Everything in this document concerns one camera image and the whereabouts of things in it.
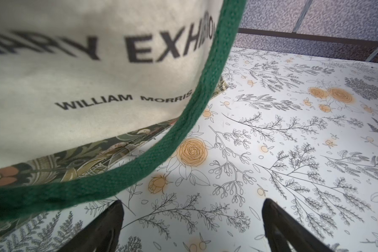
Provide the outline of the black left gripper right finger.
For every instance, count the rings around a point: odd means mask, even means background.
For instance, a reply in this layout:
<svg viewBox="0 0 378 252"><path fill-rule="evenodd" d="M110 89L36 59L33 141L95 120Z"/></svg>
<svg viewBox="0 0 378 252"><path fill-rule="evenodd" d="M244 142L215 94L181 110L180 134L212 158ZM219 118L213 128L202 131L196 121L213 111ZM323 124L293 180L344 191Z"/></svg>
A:
<svg viewBox="0 0 378 252"><path fill-rule="evenodd" d="M262 206L265 235L271 251L330 252L331 249L305 229L276 202L267 198Z"/></svg>

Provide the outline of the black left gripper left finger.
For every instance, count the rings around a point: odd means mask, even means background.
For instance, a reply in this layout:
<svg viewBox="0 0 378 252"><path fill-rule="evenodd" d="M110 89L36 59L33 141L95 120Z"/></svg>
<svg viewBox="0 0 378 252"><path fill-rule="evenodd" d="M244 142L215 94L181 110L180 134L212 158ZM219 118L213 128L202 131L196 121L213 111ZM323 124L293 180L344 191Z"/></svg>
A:
<svg viewBox="0 0 378 252"><path fill-rule="evenodd" d="M125 211L113 202L88 226L59 249L60 252L114 252L119 242Z"/></svg>

